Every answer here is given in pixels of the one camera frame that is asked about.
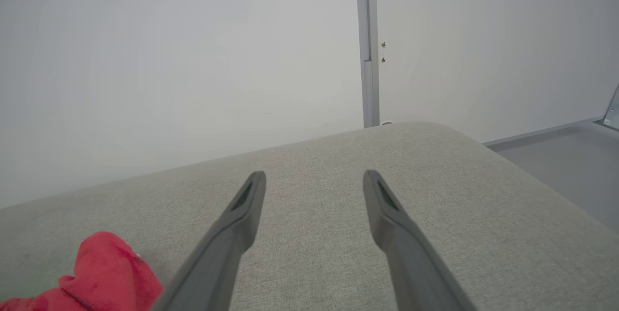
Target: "wall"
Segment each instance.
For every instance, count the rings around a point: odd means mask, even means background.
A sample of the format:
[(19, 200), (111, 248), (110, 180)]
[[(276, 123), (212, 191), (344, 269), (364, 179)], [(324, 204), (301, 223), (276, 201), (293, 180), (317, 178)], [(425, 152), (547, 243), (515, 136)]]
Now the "wall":
[(378, 0), (381, 120), (488, 142), (604, 115), (617, 0)]
[(356, 0), (0, 0), (0, 207), (363, 128)]

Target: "gray floor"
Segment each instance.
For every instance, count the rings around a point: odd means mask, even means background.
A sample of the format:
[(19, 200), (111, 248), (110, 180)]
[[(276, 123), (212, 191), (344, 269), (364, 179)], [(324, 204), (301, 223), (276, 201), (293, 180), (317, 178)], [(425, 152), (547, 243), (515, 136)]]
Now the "gray floor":
[(594, 123), (489, 146), (619, 234), (619, 132)]

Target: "gray upholstered surface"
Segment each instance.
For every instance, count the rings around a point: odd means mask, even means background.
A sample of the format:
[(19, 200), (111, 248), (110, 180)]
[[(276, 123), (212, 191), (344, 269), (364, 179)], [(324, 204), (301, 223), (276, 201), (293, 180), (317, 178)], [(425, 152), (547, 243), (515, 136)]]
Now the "gray upholstered surface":
[(70, 274), (117, 233), (166, 283), (252, 170), (267, 194), (231, 309), (393, 310), (362, 175), (379, 170), (480, 309), (616, 309), (619, 237), (481, 144), (401, 123), (118, 181), (0, 210), (0, 297)]

